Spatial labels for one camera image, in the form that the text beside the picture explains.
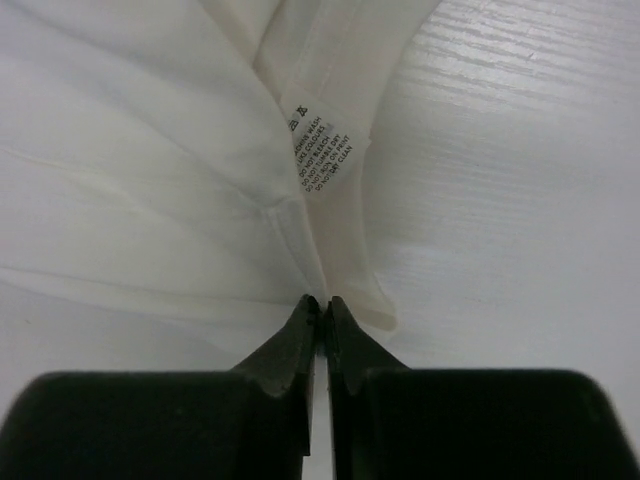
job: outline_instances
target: white wooden surface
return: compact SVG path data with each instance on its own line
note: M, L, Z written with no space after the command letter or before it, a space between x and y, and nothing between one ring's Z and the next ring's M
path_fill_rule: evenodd
M444 0L367 159L415 366L567 367L640 445L640 1Z

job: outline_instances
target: wood grain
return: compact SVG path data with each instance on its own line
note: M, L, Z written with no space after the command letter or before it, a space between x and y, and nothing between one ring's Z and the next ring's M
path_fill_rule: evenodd
M444 0L365 167L369 247L422 367L562 367L640 445L640 2Z

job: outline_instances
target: garment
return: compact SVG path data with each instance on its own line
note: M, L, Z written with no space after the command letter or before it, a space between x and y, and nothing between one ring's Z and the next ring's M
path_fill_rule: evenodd
M298 71L368 137L434 6L403 3L0 2L2 408L44 371L227 368L304 293L394 327L366 257L362 158L334 197L305 198L281 100ZM330 61L301 56L325 46Z

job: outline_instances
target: clothing tag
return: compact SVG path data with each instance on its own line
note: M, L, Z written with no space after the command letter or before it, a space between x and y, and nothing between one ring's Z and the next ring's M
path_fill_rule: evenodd
M370 140L333 108L291 84L280 101L293 134L302 190L318 199L340 184L364 157Z

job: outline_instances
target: white fabric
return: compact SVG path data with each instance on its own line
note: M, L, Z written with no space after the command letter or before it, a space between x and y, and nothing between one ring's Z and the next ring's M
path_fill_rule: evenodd
M404 42L433 5L278 3L0 2L3 408L30 378L60 368L226 368L300 295L327 300L324 269L331 293L384 300L367 263L361 162L344 184L353 191L338 194L343 215L331 226L332 205L314 206L312 231L282 92L274 97L265 75L277 68L288 81L299 68L305 88L368 131ZM326 24L318 11L348 21ZM295 35L307 50L342 29L333 60L299 61L301 47L265 61L277 50L269 38L294 39L282 22L291 12L305 19ZM320 70L317 90L309 80Z
M302 3L284 2L260 47L256 70L276 98L291 85L302 87L368 136L402 49L439 0L326 0L315 2L315 15ZM308 204L314 238L329 292L345 298L356 318L392 331L393 304L378 285L365 242L364 158L351 160L348 177Z

